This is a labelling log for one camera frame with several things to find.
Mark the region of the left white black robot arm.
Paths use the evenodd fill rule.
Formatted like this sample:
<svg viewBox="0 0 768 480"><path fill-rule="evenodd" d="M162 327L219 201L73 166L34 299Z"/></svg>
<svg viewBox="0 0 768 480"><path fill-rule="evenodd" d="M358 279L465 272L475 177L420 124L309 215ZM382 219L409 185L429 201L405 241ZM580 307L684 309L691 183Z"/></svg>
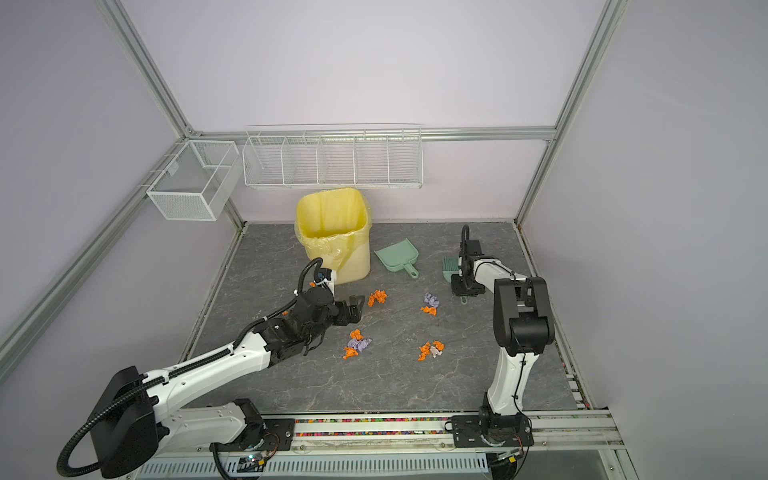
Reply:
<svg viewBox="0 0 768 480"><path fill-rule="evenodd" d="M299 292L281 310L248 324L229 344L170 367L116 373L86 422L65 443L56 462L63 477L95 471L107 479L129 474L163 451L207 445L223 451L262 450L272 456L281 437L255 405L236 399L194 411L183 407L250 373L318 348L328 328L361 320L365 297L337 300L327 286Z"/></svg>

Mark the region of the green hand brush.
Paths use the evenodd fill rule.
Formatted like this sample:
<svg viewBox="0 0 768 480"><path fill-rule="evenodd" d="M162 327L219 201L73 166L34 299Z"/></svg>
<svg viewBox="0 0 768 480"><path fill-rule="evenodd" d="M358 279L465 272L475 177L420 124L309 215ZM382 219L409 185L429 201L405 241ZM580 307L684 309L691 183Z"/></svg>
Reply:
<svg viewBox="0 0 768 480"><path fill-rule="evenodd" d="M468 295L464 280L461 277L459 259L457 257L444 257L442 259L442 273L444 280L451 286L452 295L457 297L462 305L467 305Z"/></svg>

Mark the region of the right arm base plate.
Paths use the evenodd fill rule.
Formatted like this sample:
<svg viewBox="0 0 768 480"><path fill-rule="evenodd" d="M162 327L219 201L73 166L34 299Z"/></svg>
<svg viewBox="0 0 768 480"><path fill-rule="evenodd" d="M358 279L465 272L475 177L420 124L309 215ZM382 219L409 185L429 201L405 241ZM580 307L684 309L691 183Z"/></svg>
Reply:
<svg viewBox="0 0 768 480"><path fill-rule="evenodd" d="M521 413L454 415L446 424L457 448L517 448L534 444L532 424Z"/></svg>

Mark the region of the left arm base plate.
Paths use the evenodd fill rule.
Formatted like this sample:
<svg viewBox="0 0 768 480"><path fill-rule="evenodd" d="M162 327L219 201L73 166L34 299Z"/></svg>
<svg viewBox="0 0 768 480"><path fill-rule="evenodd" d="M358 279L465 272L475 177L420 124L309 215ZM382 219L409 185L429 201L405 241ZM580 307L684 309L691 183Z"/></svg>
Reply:
<svg viewBox="0 0 768 480"><path fill-rule="evenodd" d="M267 418L247 425L233 441L219 443L218 452L287 451L294 438L294 418Z"/></svg>

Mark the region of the green plastic dustpan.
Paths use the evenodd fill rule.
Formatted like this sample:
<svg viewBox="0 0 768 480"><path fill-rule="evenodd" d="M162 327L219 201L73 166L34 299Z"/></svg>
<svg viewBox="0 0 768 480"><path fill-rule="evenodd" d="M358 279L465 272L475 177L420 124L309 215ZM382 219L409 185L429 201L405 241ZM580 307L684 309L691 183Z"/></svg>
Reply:
<svg viewBox="0 0 768 480"><path fill-rule="evenodd" d="M415 268L419 251L409 239L376 250L375 255L389 272L405 271L413 279L419 277L419 272Z"/></svg>

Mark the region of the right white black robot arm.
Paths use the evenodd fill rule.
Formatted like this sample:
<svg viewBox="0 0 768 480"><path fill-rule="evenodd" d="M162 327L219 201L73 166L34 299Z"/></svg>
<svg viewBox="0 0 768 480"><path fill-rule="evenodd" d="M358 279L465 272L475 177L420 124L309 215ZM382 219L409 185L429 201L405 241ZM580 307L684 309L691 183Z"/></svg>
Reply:
<svg viewBox="0 0 768 480"><path fill-rule="evenodd" d="M519 274L484 254L467 225L461 230L457 262L458 271L451 276L453 295L493 296L492 327L499 356L484 410L493 416L519 415L532 367L555 339L546 281Z"/></svg>

